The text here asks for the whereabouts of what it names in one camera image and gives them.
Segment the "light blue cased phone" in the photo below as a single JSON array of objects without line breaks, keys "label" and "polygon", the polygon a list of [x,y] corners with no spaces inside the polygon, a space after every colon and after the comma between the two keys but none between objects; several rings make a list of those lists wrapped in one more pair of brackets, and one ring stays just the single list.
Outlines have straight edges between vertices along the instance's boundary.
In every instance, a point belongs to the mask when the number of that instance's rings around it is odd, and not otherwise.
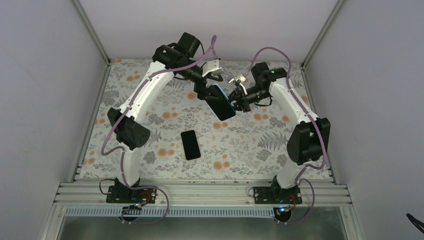
[{"label": "light blue cased phone", "polygon": [[218,101],[206,101],[207,105],[216,117],[220,121],[225,121],[234,117],[236,115],[236,111],[233,109],[232,104],[229,102],[229,99],[223,92],[222,88],[217,84],[212,84],[208,88],[216,88],[220,97],[220,100]]}]

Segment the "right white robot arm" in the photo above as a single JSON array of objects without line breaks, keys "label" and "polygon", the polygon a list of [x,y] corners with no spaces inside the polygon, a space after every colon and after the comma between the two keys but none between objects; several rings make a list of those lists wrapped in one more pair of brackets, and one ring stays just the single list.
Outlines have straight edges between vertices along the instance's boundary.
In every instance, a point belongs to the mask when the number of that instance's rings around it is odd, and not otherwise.
[{"label": "right white robot arm", "polygon": [[330,121],[307,106],[284,68],[270,69],[265,62],[260,62],[252,66],[250,72],[255,81],[252,87],[244,86],[244,75],[229,80],[235,85],[228,96],[234,103],[233,108],[249,112],[252,104],[258,105],[259,101],[270,98],[283,108],[293,128],[286,144],[289,159],[269,187],[254,187],[255,203],[301,203],[299,184],[303,173],[308,168],[321,170],[327,165]]}]

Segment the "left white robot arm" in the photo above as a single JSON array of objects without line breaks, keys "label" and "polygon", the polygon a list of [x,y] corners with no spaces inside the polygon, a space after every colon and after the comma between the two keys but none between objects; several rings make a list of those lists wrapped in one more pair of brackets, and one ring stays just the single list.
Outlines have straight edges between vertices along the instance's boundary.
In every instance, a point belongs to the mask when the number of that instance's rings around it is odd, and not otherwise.
[{"label": "left white robot arm", "polygon": [[108,110],[107,117],[112,128],[100,153],[107,156],[116,150],[122,152],[118,176],[106,193],[107,203],[135,203],[142,198],[150,202],[154,199],[154,196],[147,195],[147,190],[157,191],[156,186],[139,186],[138,154],[151,134],[141,124],[160,91],[175,75],[193,82],[200,99],[212,99],[207,91],[207,79],[222,71],[214,49],[216,39],[214,35],[209,48],[198,60],[193,60],[193,57],[201,41],[187,32],[177,43],[161,45],[155,50],[145,76],[130,97],[118,109],[112,107]]}]

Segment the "black phone on mat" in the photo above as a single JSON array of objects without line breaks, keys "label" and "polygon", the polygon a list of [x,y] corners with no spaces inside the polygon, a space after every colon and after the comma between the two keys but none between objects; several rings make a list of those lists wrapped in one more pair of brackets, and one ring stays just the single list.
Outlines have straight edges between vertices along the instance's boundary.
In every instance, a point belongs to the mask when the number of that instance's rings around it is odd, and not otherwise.
[{"label": "black phone on mat", "polygon": [[194,130],[187,130],[180,133],[184,156],[187,161],[196,160],[201,157],[201,150],[198,138]]}]

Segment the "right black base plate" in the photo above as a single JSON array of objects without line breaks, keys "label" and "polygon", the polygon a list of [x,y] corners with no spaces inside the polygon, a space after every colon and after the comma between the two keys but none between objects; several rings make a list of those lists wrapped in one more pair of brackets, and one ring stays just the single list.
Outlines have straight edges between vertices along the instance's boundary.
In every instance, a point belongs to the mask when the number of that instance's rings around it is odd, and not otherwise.
[{"label": "right black base plate", "polygon": [[255,204],[302,204],[302,194],[298,186],[291,188],[272,188],[270,186],[253,187]]}]

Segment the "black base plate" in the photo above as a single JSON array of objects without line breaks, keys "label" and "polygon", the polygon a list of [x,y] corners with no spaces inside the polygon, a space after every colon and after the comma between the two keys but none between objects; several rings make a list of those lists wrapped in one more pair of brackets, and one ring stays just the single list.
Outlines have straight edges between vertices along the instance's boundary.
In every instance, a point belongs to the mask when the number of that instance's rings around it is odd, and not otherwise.
[{"label": "black base plate", "polygon": [[106,196],[108,204],[154,204],[157,190],[142,188],[139,190],[129,189],[126,186],[110,186]]},{"label": "black base plate", "polygon": [[253,187],[255,204],[302,204],[302,194],[298,186],[291,188],[272,188],[270,186]]}]

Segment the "aluminium rail frame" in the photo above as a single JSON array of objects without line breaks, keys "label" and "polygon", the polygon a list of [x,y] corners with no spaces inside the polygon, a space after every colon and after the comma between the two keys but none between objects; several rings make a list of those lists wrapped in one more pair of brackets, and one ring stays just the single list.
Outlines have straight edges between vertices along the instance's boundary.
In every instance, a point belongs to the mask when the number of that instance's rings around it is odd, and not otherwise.
[{"label": "aluminium rail frame", "polygon": [[[54,205],[105,206],[106,191],[111,181],[75,181],[61,183],[54,197]],[[153,181],[162,189],[172,207],[254,207],[253,186],[266,186],[266,181],[255,182],[205,182],[205,181]],[[340,207],[352,205],[346,185],[330,181],[312,181],[300,185],[301,207],[314,203],[316,207]]]}]

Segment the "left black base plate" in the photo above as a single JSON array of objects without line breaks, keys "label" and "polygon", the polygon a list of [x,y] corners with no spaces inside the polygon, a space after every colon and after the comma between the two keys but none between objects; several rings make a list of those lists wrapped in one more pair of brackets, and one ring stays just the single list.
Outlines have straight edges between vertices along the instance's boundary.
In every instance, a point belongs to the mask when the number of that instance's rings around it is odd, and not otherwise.
[{"label": "left black base plate", "polygon": [[139,190],[129,189],[126,186],[110,186],[106,196],[108,204],[154,204],[157,190],[142,188]]}]

